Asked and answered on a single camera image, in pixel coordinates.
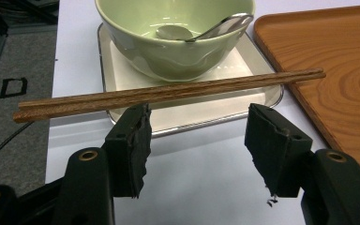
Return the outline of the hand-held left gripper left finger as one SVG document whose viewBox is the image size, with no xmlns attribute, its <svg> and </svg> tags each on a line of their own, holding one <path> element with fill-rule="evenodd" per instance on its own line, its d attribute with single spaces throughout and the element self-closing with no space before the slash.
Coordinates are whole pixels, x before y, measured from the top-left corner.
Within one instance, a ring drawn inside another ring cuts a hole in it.
<svg viewBox="0 0 360 225">
<path fill-rule="evenodd" d="M 138 198 L 151 153 L 151 109 L 148 103 L 125 110 L 105 138 L 114 197 Z"/>
</svg>

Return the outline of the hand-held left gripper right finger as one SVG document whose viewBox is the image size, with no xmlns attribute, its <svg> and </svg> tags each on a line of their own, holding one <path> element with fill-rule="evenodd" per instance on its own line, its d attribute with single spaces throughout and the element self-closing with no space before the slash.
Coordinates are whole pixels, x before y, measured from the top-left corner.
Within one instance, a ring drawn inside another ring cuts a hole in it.
<svg viewBox="0 0 360 225">
<path fill-rule="evenodd" d="M 272 196 L 298 196 L 303 180 L 302 160 L 312 146 L 305 132 L 274 109 L 251 103 L 245 146 Z"/>
</svg>

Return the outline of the brown wooden chopstick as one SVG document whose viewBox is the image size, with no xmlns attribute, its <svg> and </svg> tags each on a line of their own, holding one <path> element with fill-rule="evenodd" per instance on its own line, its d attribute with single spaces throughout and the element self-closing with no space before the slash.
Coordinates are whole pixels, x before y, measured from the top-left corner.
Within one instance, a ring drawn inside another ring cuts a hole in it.
<svg viewBox="0 0 360 225">
<path fill-rule="evenodd" d="M 19 104 L 21 111 L 35 109 L 36 107 L 52 107 L 62 104 L 78 104 L 87 101 L 109 100 L 120 103 L 124 100 L 129 103 L 158 102 L 176 98 L 193 98 L 220 93 L 228 93 L 238 90 L 259 88 L 284 83 L 296 83 L 324 78 L 326 74 L 322 68 L 311 68 L 288 72 L 278 72 L 231 79 L 205 81 L 205 82 L 181 82 L 156 87 L 113 91 L 89 95 L 54 97 L 39 100 L 24 101 Z"/>
<path fill-rule="evenodd" d="M 114 103 L 112 99 L 109 100 L 98 100 L 98 101 L 87 101 L 85 103 L 78 104 L 62 104 L 52 107 L 36 107 L 35 109 L 21 111 L 20 109 L 13 114 L 13 120 L 16 123 L 25 123 L 31 121 L 46 120 L 50 118 L 70 116 L 75 114 L 82 113 L 93 113 L 100 111 L 107 111 L 118 108 L 125 108 L 140 103 L 156 103 L 156 102 L 136 102 L 131 100 L 129 103 L 126 103 L 122 100 L 120 103 Z"/>
</svg>

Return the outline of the white square plate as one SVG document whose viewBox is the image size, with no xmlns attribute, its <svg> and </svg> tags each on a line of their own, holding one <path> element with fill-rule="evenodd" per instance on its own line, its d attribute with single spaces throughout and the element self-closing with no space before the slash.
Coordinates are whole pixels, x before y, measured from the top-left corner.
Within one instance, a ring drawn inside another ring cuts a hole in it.
<svg viewBox="0 0 360 225">
<path fill-rule="evenodd" d="M 106 92 L 163 86 L 164 81 L 150 78 L 133 68 L 116 49 L 108 29 L 97 30 L 103 89 Z M 249 36 L 240 38 L 230 54 L 217 67 L 204 73 L 200 80 L 212 81 L 269 74 L 271 66 Z M 279 104 L 283 96 L 280 85 L 252 88 L 206 97 L 152 103 L 150 123 L 155 137 L 211 126 L 248 116 L 248 105 L 267 107 Z"/>
</svg>

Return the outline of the green ceramic bowl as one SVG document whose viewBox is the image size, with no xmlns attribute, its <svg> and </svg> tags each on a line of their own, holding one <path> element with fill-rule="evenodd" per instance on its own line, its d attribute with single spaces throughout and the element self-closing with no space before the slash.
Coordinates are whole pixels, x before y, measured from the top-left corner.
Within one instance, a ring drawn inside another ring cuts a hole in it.
<svg viewBox="0 0 360 225">
<path fill-rule="evenodd" d="M 157 37 L 163 25 L 206 32 L 235 13 L 255 14 L 255 0 L 95 0 L 116 49 L 141 73 L 168 82 L 191 81 L 214 68 L 244 35 L 243 28 L 221 37 L 188 43 Z"/>
</svg>

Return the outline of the wooden tray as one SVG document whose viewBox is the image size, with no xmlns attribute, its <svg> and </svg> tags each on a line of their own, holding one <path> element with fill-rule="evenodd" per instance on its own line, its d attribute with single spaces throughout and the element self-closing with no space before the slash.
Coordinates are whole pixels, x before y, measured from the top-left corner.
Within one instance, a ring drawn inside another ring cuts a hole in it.
<svg viewBox="0 0 360 225">
<path fill-rule="evenodd" d="M 323 69 L 289 88 L 327 144 L 360 164 L 360 6 L 265 15 L 254 39 L 278 71 Z"/>
</svg>

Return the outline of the white table sheet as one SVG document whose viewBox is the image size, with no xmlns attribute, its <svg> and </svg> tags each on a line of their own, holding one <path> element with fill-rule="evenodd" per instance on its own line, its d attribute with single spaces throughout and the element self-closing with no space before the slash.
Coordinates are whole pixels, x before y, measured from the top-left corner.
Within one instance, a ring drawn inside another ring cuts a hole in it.
<svg viewBox="0 0 360 225">
<path fill-rule="evenodd" d="M 257 0 L 266 14 L 360 6 L 360 0 Z M 94 0 L 60 0 L 52 95 L 99 93 L 102 79 Z M 275 110 L 301 128 L 312 149 L 326 148 L 293 95 L 285 89 Z M 246 118 L 152 141 L 140 198 L 115 198 L 116 225 L 304 225 L 299 198 L 271 196 L 244 146 Z M 68 157 L 101 146 L 112 122 L 105 112 L 50 122 L 46 183 L 61 177 Z"/>
</svg>

